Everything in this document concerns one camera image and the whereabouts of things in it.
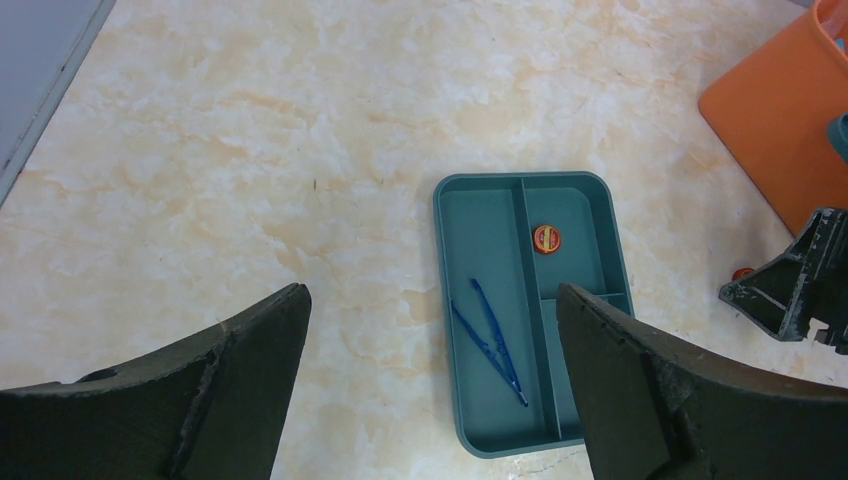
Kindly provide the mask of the teal divided tray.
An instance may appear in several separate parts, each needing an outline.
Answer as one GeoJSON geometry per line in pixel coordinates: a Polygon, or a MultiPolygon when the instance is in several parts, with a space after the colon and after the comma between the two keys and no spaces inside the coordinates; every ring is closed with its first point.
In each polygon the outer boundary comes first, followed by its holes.
{"type": "Polygon", "coordinates": [[[633,310],[612,197],[590,172],[455,174],[433,193],[457,436],[492,459],[582,442],[559,286],[633,310]],[[562,236],[543,255],[532,232],[562,236]]]}

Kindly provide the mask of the copper coin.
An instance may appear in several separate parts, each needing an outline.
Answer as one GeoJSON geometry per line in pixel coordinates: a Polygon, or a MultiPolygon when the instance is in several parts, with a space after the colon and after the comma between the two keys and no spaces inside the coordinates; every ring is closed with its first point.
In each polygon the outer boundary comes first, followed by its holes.
{"type": "Polygon", "coordinates": [[[751,268],[751,267],[739,268],[739,269],[737,269],[733,272],[731,280],[732,281],[738,281],[742,278],[745,278],[746,276],[751,275],[754,272],[755,272],[755,269],[751,268]]]}
{"type": "Polygon", "coordinates": [[[561,248],[562,236],[554,226],[542,224],[533,230],[532,243],[537,253],[551,255],[561,248]]]}

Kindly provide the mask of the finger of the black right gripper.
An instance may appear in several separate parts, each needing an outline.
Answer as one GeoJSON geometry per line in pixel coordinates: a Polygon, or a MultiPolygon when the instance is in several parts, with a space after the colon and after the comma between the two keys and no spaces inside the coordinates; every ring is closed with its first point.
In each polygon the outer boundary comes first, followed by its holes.
{"type": "Polygon", "coordinates": [[[847,211],[817,209],[789,247],[723,285],[718,297],[780,342],[807,338],[847,353],[847,211]]]}

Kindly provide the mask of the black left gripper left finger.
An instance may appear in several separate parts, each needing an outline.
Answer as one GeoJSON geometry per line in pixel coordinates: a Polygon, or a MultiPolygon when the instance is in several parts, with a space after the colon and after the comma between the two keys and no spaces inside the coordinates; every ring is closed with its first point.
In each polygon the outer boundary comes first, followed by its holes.
{"type": "Polygon", "coordinates": [[[308,331],[294,283],[73,383],[1,394],[5,479],[266,479],[308,331]]]}

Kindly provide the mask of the orange medicine box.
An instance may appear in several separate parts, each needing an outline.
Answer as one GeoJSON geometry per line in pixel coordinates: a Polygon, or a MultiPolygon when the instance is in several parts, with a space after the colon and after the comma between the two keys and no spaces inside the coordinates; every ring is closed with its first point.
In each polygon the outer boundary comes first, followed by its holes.
{"type": "Polygon", "coordinates": [[[847,112],[846,2],[814,2],[698,108],[793,235],[816,209],[846,207],[847,163],[827,133],[847,112]]]}

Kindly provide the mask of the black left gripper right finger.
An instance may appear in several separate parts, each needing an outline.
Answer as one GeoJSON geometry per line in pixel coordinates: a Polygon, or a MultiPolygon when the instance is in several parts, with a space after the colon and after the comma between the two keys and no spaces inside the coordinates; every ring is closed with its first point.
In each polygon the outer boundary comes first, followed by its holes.
{"type": "Polygon", "coordinates": [[[723,357],[573,284],[556,318],[597,479],[843,479],[847,392],[723,357]]]}

